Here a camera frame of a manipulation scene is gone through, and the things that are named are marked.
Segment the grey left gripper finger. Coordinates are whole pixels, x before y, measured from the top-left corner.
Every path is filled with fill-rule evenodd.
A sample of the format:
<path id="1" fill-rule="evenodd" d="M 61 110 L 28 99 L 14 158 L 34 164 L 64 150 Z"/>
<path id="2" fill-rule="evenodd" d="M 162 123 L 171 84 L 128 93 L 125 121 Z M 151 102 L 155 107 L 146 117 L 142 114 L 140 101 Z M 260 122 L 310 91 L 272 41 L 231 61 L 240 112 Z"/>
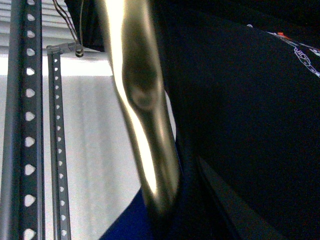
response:
<path id="1" fill-rule="evenodd" d="M 209 188 L 217 197 L 222 212 L 242 240 L 285 240 L 258 213 L 256 213 L 217 172 L 202 158 L 198 159 L 199 168 Z"/>

